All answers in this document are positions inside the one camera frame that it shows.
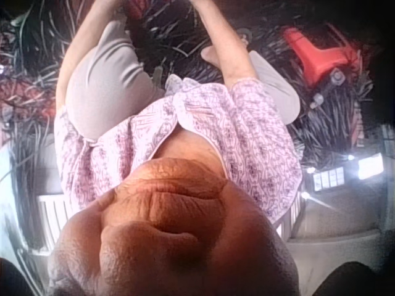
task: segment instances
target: wrinkled skin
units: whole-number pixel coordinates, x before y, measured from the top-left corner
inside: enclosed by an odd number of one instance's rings
[[[160,158],[76,214],[49,261],[71,295],[297,295],[262,210],[193,160]]]

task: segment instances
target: light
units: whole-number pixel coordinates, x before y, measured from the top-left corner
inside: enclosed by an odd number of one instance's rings
[[[383,157],[381,153],[358,161],[358,178],[364,180],[376,176],[384,171]]]
[[[309,199],[311,197],[311,195],[306,191],[302,192],[301,196],[303,199]]]
[[[307,173],[308,174],[312,174],[312,173],[314,173],[315,172],[315,168],[313,168],[313,167],[311,167],[311,168],[307,168]]]

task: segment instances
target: pink patterned shirt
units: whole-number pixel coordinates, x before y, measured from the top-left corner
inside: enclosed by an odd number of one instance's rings
[[[229,91],[222,84],[177,79],[169,78],[167,96],[94,143],[78,134],[66,108],[58,112],[57,162],[72,205],[81,209],[119,185],[131,171],[152,159],[179,123],[215,147],[227,178],[276,222],[292,205],[302,172],[291,137],[265,86],[246,79]]]

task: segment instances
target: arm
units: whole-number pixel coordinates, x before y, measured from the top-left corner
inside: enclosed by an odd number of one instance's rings
[[[56,110],[65,104],[67,85],[77,65],[96,45],[122,0],[96,0],[67,49],[56,86]]]
[[[227,88],[241,78],[257,78],[249,54],[240,37],[225,20],[212,0],[191,0],[217,51]]]

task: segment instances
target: gray pants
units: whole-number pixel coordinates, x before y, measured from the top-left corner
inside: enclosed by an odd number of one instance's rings
[[[274,98],[285,124],[299,113],[299,97],[284,78],[258,53],[250,52],[259,79]],[[165,91],[154,86],[143,71],[122,21],[111,21],[99,44],[87,53],[72,74],[66,108],[77,131],[90,140],[161,97]]]

